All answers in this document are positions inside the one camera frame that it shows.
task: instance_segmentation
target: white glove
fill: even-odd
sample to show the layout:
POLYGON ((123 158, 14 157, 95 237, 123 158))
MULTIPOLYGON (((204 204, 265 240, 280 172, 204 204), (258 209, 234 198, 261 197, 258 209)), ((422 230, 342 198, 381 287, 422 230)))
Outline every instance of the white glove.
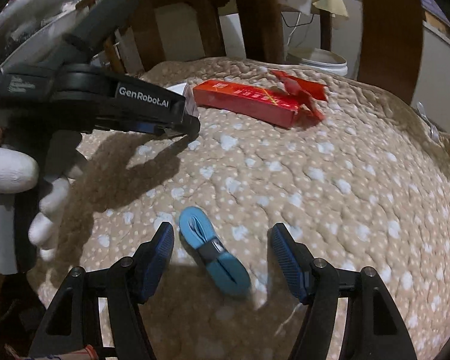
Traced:
MULTIPOLYGON (((68 178, 82 174, 85 158, 75 151, 75 164, 63 176, 52 183, 51 192, 40 200, 40 211, 32 221, 28 232, 30 242, 39 249, 44 261, 55 257, 59 239, 59 227, 70 191, 68 178)), ((33 188, 38 181, 38 164, 30 156, 19 151, 0 148, 0 194, 20 193, 33 188)))

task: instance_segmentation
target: red cardboard box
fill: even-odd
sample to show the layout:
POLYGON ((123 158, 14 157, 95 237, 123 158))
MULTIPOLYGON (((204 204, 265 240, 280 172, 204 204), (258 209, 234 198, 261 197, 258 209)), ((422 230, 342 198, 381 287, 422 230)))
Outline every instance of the red cardboard box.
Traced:
POLYGON ((198 105, 227 109, 285 128, 294 125, 300 107, 285 94, 215 79, 193 88, 193 96, 198 105))

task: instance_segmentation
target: blue resistance band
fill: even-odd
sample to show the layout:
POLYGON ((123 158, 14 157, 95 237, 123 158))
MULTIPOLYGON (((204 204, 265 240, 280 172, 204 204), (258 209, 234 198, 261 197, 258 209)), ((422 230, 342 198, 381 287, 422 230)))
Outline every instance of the blue resistance band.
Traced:
POLYGON ((245 296, 250 288, 248 272, 222 245, 205 212, 198 207, 187 207, 180 214, 178 225, 220 291, 235 297, 245 296))

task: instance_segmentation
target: quilted blanket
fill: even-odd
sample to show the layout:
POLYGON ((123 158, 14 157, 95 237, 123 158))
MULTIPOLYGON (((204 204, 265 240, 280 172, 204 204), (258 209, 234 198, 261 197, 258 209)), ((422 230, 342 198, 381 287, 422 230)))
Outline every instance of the quilted blanket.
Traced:
MULTIPOLYGON (((275 65, 210 58, 164 62, 143 79, 162 86, 222 79, 281 86, 275 65)), ((58 256, 30 272, 48 304, 72 266, 108 268, 150 240, 162 221, 176 231, 170 266, 140 308, 156 357, 286 359, 305 306, 291 296, 267 231, 284 222, 294 239, 337 268, 375 267, 420 360, 450 335, 450 135, 439 143, 394 95, 305 67, 290 74, 328 86, 324 123, 284 130, 224 110, 200 109, 202 130, 184 138, 95 131, 90 160, 72 187, 58 256), (201 207, 247 268, 248 299, 222 295, 178 237, 187 206, 201 207)), ((101 301, 104 343, 111 343, 101 301)), ((339 302, 329 359, 337 359, 346 301, 339 302)))

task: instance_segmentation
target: gloved thumb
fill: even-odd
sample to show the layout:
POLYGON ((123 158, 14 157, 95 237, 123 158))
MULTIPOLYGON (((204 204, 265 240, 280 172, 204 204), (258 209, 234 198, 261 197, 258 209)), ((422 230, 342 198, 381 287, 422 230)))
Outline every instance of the gloved thumb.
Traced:
POLYGON ((38 164, 30 156, 0 148, 0 194, 19 193, 33 188, 38 181, 38 164))

